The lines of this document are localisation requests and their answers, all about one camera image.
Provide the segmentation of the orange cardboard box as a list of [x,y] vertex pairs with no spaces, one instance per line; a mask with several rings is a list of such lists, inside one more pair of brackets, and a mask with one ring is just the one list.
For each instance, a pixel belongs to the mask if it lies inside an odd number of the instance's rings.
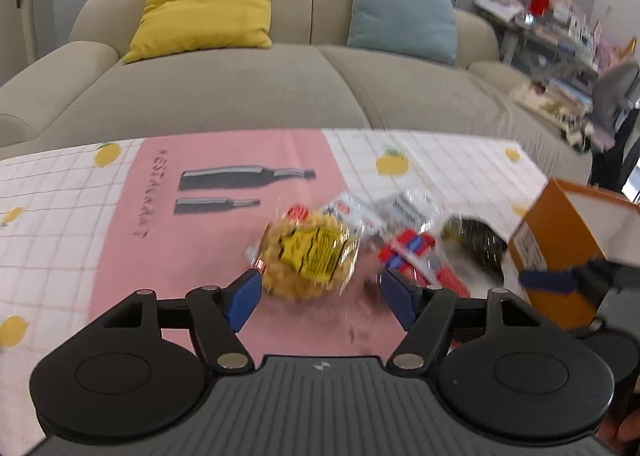
[[[639,206],[617,193],[551,179],[512,234],[509,253],[518,274],[562,272],[594,259],[637,266]],[[524,291],[534,309],[566,331],[588,325],[599,308],[578,293]]]

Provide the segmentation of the red blue snack packet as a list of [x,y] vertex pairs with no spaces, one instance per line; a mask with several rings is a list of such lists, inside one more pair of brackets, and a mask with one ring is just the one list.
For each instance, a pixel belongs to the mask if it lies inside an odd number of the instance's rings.
[[401,230],[378,250],[378,261],[420,287],[449,289],[460,298],[471,297],[469,288],[436,250],[436,239],[430,233]]

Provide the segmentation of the dark green snack packet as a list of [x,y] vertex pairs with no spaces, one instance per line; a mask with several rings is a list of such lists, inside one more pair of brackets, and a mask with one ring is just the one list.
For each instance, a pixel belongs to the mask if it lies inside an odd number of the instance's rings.
[[508,243],[488,223],[452,215],[445,220],[440,235],[457,243],[498,286],[504,284],[502,261]]

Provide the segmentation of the round yellow snack bag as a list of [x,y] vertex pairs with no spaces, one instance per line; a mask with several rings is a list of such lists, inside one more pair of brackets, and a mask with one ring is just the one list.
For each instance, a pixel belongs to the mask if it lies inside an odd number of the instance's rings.
[[245,256],[274,298],[307,301],[340,293],[354,274],[360,231],[318,209],[292,206],[267,224]]

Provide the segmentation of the clear black-print snack packet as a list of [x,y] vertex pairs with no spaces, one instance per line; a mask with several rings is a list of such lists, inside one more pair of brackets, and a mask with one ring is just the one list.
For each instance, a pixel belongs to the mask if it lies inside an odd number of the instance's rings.
[[445,216],[434,199],[417,190],[400,191],[378,199],[374,210],[390,234],[407,229],[416,233],[437,231]]

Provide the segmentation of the pink checked lemon tablecloth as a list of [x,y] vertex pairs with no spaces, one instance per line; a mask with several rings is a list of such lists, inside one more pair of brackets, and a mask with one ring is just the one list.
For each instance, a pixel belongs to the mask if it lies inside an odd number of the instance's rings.
[[28,377],[46,354],[136,289],[228,284],[292,206],[411,191],[509,236],[546,182],[516,142],[418,131],[214,132],[6,159],[2,453],[41,440]]

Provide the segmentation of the stack of magazines on sofa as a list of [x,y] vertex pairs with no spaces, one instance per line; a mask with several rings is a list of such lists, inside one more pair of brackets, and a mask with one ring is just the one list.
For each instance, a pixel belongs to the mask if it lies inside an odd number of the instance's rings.
[[593,124],[590,121],[592,100],[560,79],[545,84],[522,83],[511,89],[509,97],[523,109],[541,117],[560,131],[561,137],[574,149],[590,148]]

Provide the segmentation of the grey office chair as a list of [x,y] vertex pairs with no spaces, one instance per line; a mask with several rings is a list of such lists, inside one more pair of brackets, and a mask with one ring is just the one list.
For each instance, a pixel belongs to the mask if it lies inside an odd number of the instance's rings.
[[592,87],[592,167],[589,183],[620,193],[639,158],[639,141],[625,149],[639,117],[639,62],[618,63]]

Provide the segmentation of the beige fabric sofa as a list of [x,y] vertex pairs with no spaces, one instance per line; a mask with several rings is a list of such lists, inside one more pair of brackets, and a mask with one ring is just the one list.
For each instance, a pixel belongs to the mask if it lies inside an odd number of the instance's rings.
[[268,49],[122,62],[145,0],[88,0],[66,45],[1,89],[3,157],[179,133],[373,128],[513,140],[547,175],[584,182],[591,157],[510,98],[524,76],[492,27],[457,10],[454,65],[346,44],[352,0],[271,0]]

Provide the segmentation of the cluttered desk with books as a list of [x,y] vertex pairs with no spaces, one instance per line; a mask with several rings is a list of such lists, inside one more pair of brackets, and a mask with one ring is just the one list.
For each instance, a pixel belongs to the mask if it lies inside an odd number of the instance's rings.
[[604,36],[605,18],[589,22],[574,0],[474,0],[499,38],[499,59],[528,76],[595,79],[636,55]]

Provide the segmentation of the teal cushion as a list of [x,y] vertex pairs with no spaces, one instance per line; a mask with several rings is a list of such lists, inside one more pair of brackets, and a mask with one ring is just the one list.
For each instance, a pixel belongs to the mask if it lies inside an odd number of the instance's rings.
[[347,46],[453,65],[454,7],[451,0],[352,0]]

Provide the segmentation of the yellow cushion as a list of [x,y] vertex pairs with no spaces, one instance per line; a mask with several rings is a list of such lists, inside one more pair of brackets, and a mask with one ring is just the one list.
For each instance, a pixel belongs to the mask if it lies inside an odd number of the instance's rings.
[[271,0],[145,0],[124,62],[209,49],[268,49],[270,25]]

